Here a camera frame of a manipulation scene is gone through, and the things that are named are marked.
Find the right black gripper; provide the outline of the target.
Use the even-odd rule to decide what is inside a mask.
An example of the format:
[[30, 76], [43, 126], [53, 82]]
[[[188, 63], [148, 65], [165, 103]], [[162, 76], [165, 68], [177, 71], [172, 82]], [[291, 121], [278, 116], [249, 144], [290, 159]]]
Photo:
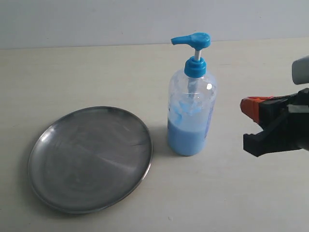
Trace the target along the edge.
[[[241, 100], [240, 109], [259, 126], [267, 126], [257, 134], [244, 134], [243, 150], [255, 157], [300, 149], [308, 151], [308, 88], [288, 96], [246, 97]], [[287, 120], [272, 122], [283, 110], [287, 112]]]

